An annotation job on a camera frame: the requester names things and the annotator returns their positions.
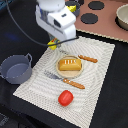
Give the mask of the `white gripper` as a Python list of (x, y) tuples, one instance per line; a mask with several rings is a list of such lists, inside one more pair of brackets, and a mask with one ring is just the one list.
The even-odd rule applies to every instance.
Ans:
[(69, 41), (76, 37), (76, 17), (67, 8), (48, 14), (37, 8), (35, 14), (37, 24), (59, 41)]

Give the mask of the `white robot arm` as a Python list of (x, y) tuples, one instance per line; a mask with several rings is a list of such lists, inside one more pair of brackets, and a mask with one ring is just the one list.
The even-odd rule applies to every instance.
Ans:
[(75, 15), (66, 7), (65, 0), (37, 0), (36, 22), (61, 42), (76, 38)]

